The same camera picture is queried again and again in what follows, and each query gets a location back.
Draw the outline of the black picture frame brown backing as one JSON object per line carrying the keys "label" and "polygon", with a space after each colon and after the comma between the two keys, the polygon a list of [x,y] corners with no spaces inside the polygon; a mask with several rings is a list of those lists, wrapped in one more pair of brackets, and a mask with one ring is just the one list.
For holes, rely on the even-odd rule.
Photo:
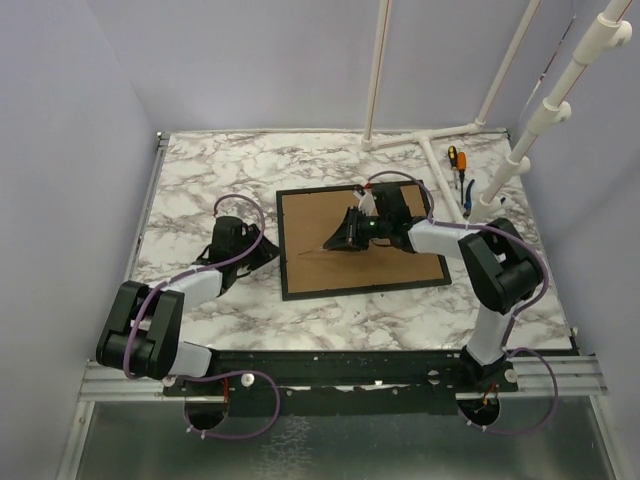
{"label": "black picture frame brown backing", "polygon": [[448,286],[446,259],[410,254],[387,239],[365,243],[347,215],[358,205],[354,185],[276,192],[281,292],[284,301]]}

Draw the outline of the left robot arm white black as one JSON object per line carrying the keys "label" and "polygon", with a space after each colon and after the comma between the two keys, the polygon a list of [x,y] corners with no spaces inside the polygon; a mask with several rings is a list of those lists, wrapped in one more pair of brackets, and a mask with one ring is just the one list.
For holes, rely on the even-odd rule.
{"label": "left robot arm white black", "polygon": [[211,242],[189,268],[152,287],[121,284],[96,347],[96,361],[131,377],[162,380],[186,376],[206,395],[220,385],[221,371],[207,347],[179,339],[183,314],[224,295],[236,280],[279,256],[279,248],[256,224],[223,216]]}

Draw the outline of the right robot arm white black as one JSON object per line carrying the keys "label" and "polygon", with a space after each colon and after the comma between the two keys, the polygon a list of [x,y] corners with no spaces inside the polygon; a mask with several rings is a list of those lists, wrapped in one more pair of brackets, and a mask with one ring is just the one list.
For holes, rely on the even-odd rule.
{"label": "right robot arm white black", "polygon": [[548,270],[538,252],[505,218],[459,224],[437,221],[432,214],[414,216],[396,184],[358,187],[354,195],[358,205],[347,209],[322,248],[359,252],[374,240],[387,240],[407,253],[461,260],[480,308],[463,349],[467,361],[459,367],[459,378],[469,390],[486,388],[495,379],[494,365],[505,358],[516,317],[549,287]]}

